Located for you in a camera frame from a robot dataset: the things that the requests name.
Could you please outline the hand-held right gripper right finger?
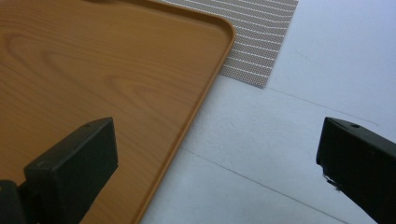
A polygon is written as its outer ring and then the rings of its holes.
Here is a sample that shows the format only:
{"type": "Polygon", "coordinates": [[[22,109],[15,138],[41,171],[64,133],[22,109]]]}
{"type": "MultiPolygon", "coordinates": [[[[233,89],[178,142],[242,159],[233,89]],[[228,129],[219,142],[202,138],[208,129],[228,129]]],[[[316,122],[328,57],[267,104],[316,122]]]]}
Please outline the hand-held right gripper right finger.
{"type": "Polygon", "coordinates": [[[396,144],[346,120],[327,117],[316,163],[327,182],[377,224],[396,224],[396,144]]]}

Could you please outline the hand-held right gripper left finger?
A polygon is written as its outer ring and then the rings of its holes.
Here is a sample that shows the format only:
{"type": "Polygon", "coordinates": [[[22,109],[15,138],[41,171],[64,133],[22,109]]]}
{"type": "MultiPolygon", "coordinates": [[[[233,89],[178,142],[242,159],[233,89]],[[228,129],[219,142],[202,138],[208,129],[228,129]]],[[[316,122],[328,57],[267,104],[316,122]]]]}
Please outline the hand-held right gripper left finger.
{"type": "Polygon", "coordinates": [[[29,224],[78,224],[118,168],[112,118],[88,122],[23,169],[29,224]]]}

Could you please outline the wood-grain brown tray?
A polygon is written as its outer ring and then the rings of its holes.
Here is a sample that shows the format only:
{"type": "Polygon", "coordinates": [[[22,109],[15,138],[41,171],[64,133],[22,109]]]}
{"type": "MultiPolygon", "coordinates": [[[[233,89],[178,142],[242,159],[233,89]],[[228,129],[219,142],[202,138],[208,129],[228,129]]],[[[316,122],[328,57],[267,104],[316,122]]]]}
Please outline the wood-grain brown tray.
{"type": "Polygon", "coordinates": [[[0,179],[109,117],[119,166],[81,224],[139,224],[234,39],[151,0],[0,0],[0,179]]]}

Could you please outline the grey woven placemat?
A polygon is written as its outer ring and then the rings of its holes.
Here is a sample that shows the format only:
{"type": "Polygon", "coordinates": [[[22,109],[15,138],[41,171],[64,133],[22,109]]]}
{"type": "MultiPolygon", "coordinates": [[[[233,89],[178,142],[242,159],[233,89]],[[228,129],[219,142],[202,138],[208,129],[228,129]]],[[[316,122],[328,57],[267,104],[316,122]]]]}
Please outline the grey woven placemat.
{"type": "Polygon", "coordinates": [[[299,0],[162,0],[221,16],[236,30],[221,73],[263,88],[276,63],[299,0]]]}

